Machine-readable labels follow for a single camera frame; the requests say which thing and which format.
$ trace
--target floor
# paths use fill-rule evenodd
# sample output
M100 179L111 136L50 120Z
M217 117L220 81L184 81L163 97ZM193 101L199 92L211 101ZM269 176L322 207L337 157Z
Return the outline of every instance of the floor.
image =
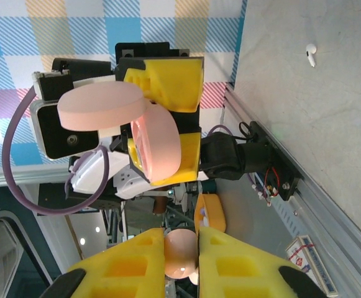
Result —
M235 91L361 228L361 0L249 0Z

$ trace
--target wireless earbud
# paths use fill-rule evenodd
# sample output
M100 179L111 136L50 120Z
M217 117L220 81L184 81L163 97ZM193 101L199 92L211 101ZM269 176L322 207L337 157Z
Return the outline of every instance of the wireless earbud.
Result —
M316 61L314 60L314 54L317 52L317 47L315 45L313 45L312 43L308 44L306 47L306 54L307 54L307 58L310 62L310 65L312 67L316 66Z

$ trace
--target small cardboard box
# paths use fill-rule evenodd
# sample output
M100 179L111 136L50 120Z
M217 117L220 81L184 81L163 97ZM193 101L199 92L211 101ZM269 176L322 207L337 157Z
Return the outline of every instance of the small cardboard box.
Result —
M289 260L305 272L328 297L338 296L337 289L310 237L296 237L286 249L286 254Z

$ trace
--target plaid fabric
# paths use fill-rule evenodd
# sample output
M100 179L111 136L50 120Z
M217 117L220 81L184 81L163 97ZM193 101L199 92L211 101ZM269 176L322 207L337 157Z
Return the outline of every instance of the plaid fabric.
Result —
M0 0L0 167L2 141L33 71L57 56L115 61L117 42L169 41L205 56L201 126L220 121L224 88L235 80L246 0ZM27 111L17 129L14 166L50 161Z

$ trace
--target screw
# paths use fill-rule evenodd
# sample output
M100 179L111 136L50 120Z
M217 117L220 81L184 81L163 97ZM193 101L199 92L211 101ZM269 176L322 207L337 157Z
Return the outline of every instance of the screw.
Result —
M67 138L67 144L69 144L69 146L75 146L78 143L78 137L76 135L70 135Z

